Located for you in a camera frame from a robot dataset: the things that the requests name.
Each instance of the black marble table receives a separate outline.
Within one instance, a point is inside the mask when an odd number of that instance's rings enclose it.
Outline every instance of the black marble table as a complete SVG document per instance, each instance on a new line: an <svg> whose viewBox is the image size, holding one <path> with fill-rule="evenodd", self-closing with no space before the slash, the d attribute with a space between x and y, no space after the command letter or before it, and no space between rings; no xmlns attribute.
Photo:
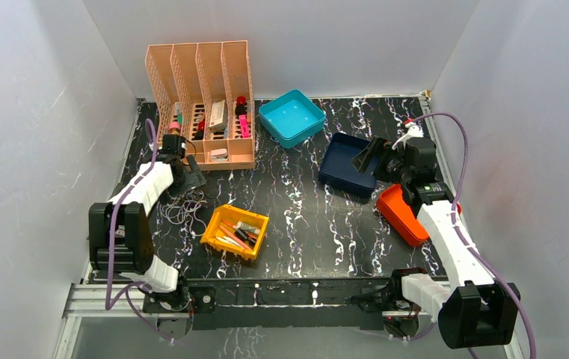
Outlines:
<svg viewBox="0 0 569 359"><path fill-rule="evenodd" d="M326 113L324 130L290 150L280 147L256 116L256 168L205 172L206 203L181 224L172 224L177 218L164 215L168 204L181 200L173 198L171 190L161 196L150 214L150 229L162 260L182 269L187 278L389 276L393 269L415 266L429 274L445 274L431 243L409 246L376 209L376 200L387 184L378 183L372 198L366 200L317 181L333 133L396 139L400 120L422 114L418 99L313 102ZM256 101L255 106L264 103ZM137 173L151 152L144 131L146 118L158 123L155 103L141 105L122 183ZM270 218L257 260L242 260L200 244L215 207L225 203Z"/></svg>

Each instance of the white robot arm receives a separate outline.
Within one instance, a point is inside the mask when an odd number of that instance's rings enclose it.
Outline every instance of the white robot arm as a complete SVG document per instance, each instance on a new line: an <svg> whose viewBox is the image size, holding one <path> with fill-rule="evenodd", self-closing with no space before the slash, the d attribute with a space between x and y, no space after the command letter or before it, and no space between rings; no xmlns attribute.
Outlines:
<svg viewBox="0 0 569 359"><path fill-rule="evenodd" d="M156 160L143 163L126 186L107 203L95 203L88 213L90 264L93 269L108 269L109 238L114 236L114 273L143 282L146 289L170 309L183 307L186 288L178 270L154 254L148 215L161 194L170 186L176 193L205 184L193 156L185 157L185 139L165 135ZM118 206L117 226L110 233L110 220Z"/></svg>
<svg viewBox="0 0 569 359"><path fill-rule="evenodd" d="M406 133L393 144L374 137L368 147L352 160L359 172L372 158L379 163L373 171L377 180L399 184L405 203L428 232L449 279L441 286L424 270L397 270L393 273L388 300L404 300L420 306L438 322L448 347L503 345L511 341L517 307L493 275L467 250L475 249L467 229L452 224L453 194L437 180L436 146L417 123L409 122ZM458 237L456 227L467 240ZM509 286L519 298L515 285Z"/></svg>

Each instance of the orange container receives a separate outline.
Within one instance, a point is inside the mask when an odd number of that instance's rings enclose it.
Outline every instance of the orange container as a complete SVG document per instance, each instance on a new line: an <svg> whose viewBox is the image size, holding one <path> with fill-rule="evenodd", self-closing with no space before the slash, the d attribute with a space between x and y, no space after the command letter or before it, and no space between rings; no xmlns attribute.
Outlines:
<svg viewBox="0 0 569 359"><path fill-rule="evenodd" d="M409 245L418 247L429 239L429 234L403 200L401 185L393 185L383 191L377 200L377 208ZM458 212L462 213L460 204Z"/></svg>
<svg viewBox="0 0 569 359"><path fill-rule="evenodd" d="M251 250L248 250L217 240L216 237L223 237L227 235L227 233L221 229L223 221L228 221L230 223L243 221L246 224L259 228L260 234L256 239L254 247ZM229 204L224 204L216 208L214 211L214 215L212 215L212 219L209 220L209 224L207 224L207 229L205 230L203 237L200 239L200 243L207 243L216 251L228 251L238 254L246 260L255 260L258 257L258 252L262 246L267 224L268 217L264 215L257 215L256 213L248 212L243 209L230 206Z"/></svg>

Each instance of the yellow tray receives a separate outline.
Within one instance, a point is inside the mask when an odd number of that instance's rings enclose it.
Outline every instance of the yellow tray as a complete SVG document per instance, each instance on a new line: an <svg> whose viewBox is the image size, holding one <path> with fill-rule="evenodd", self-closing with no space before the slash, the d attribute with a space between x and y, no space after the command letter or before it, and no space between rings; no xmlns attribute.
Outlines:
<svg viewBox="0 0 569 359"><path fill-rule="evenodd" d="M256 240L256 245L253 247L253 250L249 251L217 240L216 237L225 236L225 233L220 229L222 221L228 221L233 224L238 221L243 221L246 224L259 228L260 234L258 235L258 239ZM209 220L209 224L207 224L207 229L205 230L205 234L203 234L203 238L200 239L200 243L207 243L216 251L228 251L238 254L246 260L255 260L258 257L258 252L260 251L260 246L262 245L262 240L266 233L267 224L268 217L264 215L257 215L240 208L235 208L229 204L224 204L216 208L214 211L214 215L212 216L212 219Z"/></svg>

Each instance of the white wall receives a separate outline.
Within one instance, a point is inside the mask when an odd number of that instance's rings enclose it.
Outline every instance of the white wall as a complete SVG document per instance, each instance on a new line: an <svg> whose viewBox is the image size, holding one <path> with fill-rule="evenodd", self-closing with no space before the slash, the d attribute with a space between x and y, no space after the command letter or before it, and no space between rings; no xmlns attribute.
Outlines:
<svg viewBox="0 0 569 359"><path fill-rule="evenodd" d="M481 1L432 97L469 132L476 244L520 287L538 357L569 358L569 1ZM458 178L462 139L438 120Z"/></svg>
<svg viewBox="0 0 569 359"><path fill-rule="evenodd" d="M81 0L0 1L0 358L50 358L135 98Z"/></svg>
<svg viewBox="0 0 569 359"><path fill-rule="evenodd" d="M253 91L276 97L431 89L477 0L84 0L136 97L148 45L249 40Z"/></svg>

